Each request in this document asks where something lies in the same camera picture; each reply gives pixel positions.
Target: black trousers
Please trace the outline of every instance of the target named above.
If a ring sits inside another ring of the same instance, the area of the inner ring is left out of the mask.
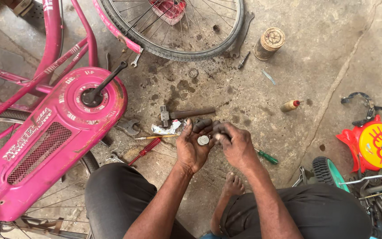
[[[95,239],[122,238],[156,195],[157,189],[124,163],[92,173],[85,188],[87,216]],[[327,184],[279,189],[278,193],[305,239],[368,239],[371,220],[350,193]],[[253,193],[231,197],[221,231],[234,239],[261,238]],[[194,237],[175,221],[171,239]]]

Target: wooden hammer handle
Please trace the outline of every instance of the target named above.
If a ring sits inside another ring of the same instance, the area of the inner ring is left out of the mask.
[[[176,111],[169,113],[170,119],[181,119],[181,118],[187,118],[197,115],[203,115],[203,114],[211,114],[215,112],[215,108],[204,108],[204,109],[198,109],[198,110],[190,110],[190,111]]]

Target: red screwdriver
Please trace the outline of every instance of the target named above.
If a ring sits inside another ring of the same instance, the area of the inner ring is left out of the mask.
[[[137,159],[139,159],[141,156],[144,156],[147,152],[151,151],[154,147],[156,147],[156,145],[159,144],[160,141],[161,141],[160,138],[155,138],[153,141],[151,141],[150,144],[145,146],[145,148],[139,152],[139,155],[134,160],[132,160],[128,165],[131,166]]]

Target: black tire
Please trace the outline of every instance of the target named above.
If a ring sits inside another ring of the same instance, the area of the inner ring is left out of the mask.
[[[175,50],[163,49],[162,47],[157,46],[153,44],[152,42],[146,40],[145,38],[141,37],[134,31],[129,31],[128,34],[126,35],[127,29],[129,29],[129,27],[124,22],[124,20],[122,20],[118,16],[117,11],[114,9],[112,4],[110,3],[110,0],[101,0],[101,4],[103,5],[103,8],[105,12],[107,13],[108,17],[114,22],[114,25],[120,30],[120,32],[122,32],[123,35],[126,35],[126,37],[128,37],[130,40],[134,41],[137,44],[140,44],[141,47],[143,47],[146,51],[156,56],[163,57],[169,60],[200,61],[200,60],[210,59],[222,54],[235,41],[236,37],[238,36],[238,33],[241,30],[242,24],[244,22],[244,2],[243,0],[237,0],[237,1],[240,2],[240,12],[238,17],[238,24],[236,25],[235,29],[233,29],[233,33],[229,35],[225,39],[225,41],[223,41],[220,45],[211,49],[194,52],[194,53],[184,53],[184,52],[178,52]]]
[[[17,109],[8,109],[0,114],[0,118],[25,121],[29,115],[29,112]],[[94,172],[100,167],[91,151],[88,151],[85,155],[83,155],[81,163],[89,173]]]
[[[329,170],[327,157],[317,157],[312,161],[313,171],[315,173],[316,180],[332,186],[336,186],[334,179]]]

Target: mesh grille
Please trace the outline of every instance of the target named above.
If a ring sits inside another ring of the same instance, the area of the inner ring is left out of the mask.
[[[29,152],[8,176],[9,184],[17,184],[31,173],[41,162],[63,144],[72,132],[58,122],[53,122],[36,141]]]

